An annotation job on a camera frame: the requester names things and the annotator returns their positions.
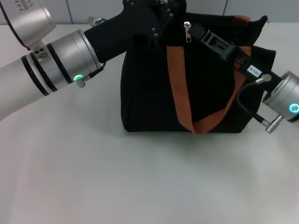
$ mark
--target black bag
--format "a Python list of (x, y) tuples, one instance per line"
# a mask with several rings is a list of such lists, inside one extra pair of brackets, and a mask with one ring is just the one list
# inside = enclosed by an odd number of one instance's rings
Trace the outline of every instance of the black bag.
[[(267, 16), (259, 21), (244, 22), (234, 16), (186, 13), (185, 21), (200, 23), (228, 42), (252, 46), (259, 37)], [(166, 45), (183, 46), (185, 77), (193, 123), (225, 108), (235, 89), (234, 71), (217, 55), (199, 44), (186, 43), (185, 29), (179, 24), (166, 37)], [(178, 120), (171, 90), (166, 45), (159, 51), (136, 46), (128, 51), (121, 76), (121, 117), (128, 132), (189, 131)], [(251, 48), (251, 57), (269, 69), (275, 51)], [(263, 91), (246, 90), (242, 103), (257, 112)], [(252, 117), (234, 102), (224, 119), (210, 132), (240, 133)]]

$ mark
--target metal zipper pull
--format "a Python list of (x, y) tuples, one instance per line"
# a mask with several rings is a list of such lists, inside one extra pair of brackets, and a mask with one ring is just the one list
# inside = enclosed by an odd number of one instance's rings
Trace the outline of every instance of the metal zipper pull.
[(184, 22), (184, 27), (185, 27), (185, 33), (186, 33), (186, 42), (187, 43), (191, 43), (191, 35), (188, 33), (189, 29), (191, 27), (191, 23), (190, 22)]

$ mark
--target label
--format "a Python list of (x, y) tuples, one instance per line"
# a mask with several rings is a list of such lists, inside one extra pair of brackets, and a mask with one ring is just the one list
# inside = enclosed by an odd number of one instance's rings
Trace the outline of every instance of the label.
[(262, 71), (260, 71), (259, 69), (257, 69), (256, 67), (254, 67), (253, 65), (251, 65), (247, 71), (249, 71), (252, 75), (254, 75), (255, 77), (259, 78), (260, 75), (262, 74)]

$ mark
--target blue led light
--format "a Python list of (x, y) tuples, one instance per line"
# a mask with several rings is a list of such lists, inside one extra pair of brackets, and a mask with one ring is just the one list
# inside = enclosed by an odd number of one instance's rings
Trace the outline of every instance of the blue led light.
[(299, 104), (292, 104), (292, 105), (290, 106), (290, 111), (291, 111), (292, 113), (299, 113)]

